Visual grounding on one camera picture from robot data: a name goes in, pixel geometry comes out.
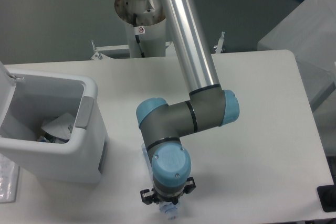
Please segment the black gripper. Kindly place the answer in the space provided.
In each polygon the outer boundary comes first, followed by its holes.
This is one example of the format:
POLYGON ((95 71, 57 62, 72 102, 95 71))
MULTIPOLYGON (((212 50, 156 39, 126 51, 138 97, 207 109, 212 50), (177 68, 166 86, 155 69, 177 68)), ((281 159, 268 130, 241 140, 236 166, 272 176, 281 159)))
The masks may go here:
POLYGON ((193 177, 189 177, 186 180, 184 191, 179 191, 178 194, 160 194, 154 188, 151 190, 144 189, 140 191, 141 200, 144 204, 150 205, 152 203, 158 204, 160 202, 170 202, 173 205, 179 203, 180 198, 184 194, 190 194, 196 188, 195 181, 193 177))

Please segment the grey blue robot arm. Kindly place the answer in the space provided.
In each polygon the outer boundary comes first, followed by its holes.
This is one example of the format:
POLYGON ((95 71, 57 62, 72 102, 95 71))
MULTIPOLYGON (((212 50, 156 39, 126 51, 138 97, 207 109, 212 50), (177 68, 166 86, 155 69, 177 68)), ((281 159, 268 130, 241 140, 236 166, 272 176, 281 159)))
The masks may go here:
POLYGON ((153 188, 140 192, 143 203, 170 202, 191 193, 191 159, 181 137, 236 121, 239 103, 223 90, 195 10, 194 0, 115 0, 121 20, 131 26, 129 47, 138 57, 150 56, 149 27, 167 22, 189 100, 167 104, 162 98, 143 101, 136 110, 139 129, 152 168, 153 188))

